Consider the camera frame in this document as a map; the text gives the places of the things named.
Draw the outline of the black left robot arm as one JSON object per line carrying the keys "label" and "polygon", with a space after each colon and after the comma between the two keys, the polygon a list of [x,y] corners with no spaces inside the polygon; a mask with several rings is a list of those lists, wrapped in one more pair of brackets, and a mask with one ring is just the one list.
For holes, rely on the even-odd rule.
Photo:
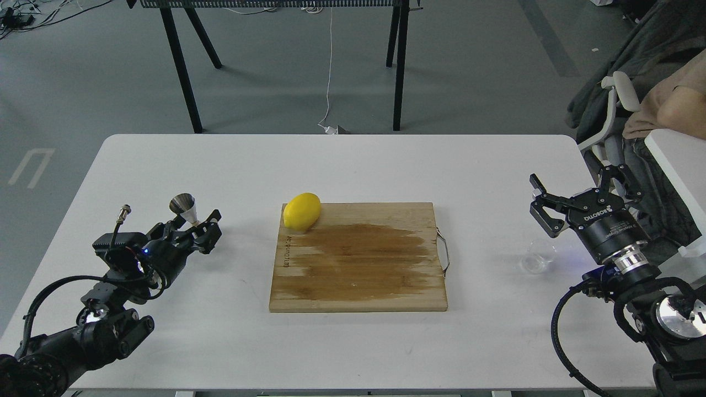
{"label": "black left robot arm", "polygon": [[[172,286],[194,252],[209,254],[222,232],[214,210],[199,221],[191,196],[174,197],[174,218],[149,232],[121,232],[131,209],[124,205],[112,232],[93,242],[108,266],[104,276],[63,277],[40,291],[23,320],[23,334],[14,355],[2,355],[3,396],[61,396],[83,374],[126,359],[154,331],[151,316],[140,316],[126,303],[146,304]],[[94,281],[82,297],[75,326],[55,334],[33,336],[41,304],[57,289],[76,281]]]}

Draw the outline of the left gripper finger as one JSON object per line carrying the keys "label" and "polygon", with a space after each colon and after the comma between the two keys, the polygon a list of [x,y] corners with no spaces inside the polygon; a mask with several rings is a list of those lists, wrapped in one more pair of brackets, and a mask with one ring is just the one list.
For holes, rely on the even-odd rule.
{"label": "left gripper finger", "polygon": [[191,251],[198,251],[202,254],[209,254],[214,249],[215,244],[222,236],[218,222],[222,218],[219,210],[214,210],[207,216],[206,221],[197,226],[192,226],[185,231],[187,238],[191,241]]}
{"label": "left gripper finger", "polygon": [[179,231],[185,223],[186,220],[177,214],[173,219],[170,219],[166,223],[155,224],[147,232],[147,237],[149,240],[172,240],[174,238],[172,234]]}

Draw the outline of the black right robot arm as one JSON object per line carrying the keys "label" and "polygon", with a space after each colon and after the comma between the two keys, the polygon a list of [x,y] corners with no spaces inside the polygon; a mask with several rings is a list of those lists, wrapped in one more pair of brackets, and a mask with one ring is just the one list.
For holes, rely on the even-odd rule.
{"label": "black right robot arm", "polygon": [[629,208],[643,198],[632,171],[624,164],[600,165],[598,186],[572,197],[550,194],[536,174],[529,177],[534,199],[530,213],[549,237],[572,229],[597,269],[582,276],[558,302],[550,320],[552,345],[568,374],[597,395],[607,392],[590,382],[565,354],[558,321],[568,300],[578,293],[613,303],[616,324],[634,342],[648,347],[661,396],[703,396],[705,392],[704,287],[679,277],[661,277],[642,252],[648,235]]}

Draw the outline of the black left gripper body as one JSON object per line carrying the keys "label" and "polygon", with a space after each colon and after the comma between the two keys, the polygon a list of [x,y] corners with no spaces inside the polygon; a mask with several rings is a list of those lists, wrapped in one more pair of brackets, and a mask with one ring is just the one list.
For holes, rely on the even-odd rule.
{"label": "black left gripper body", "polygon": [[149,240],[142,232],[109,232],[93,242],[93,249],[113,275],[128,280],[163,276],[170,287],[191,254],[191,241],[184,231],[172,236],[172,240]]}

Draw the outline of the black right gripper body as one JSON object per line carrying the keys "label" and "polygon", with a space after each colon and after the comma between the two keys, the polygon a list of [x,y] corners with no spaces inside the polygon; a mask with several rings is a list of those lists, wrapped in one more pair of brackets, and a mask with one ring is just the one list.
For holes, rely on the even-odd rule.
{"label": "black right gripper body", "polygon": [[569,202],[574,206],[568,210],[566,221],[597,264],[649,239],[620,196],[589,189],[570,197]]}

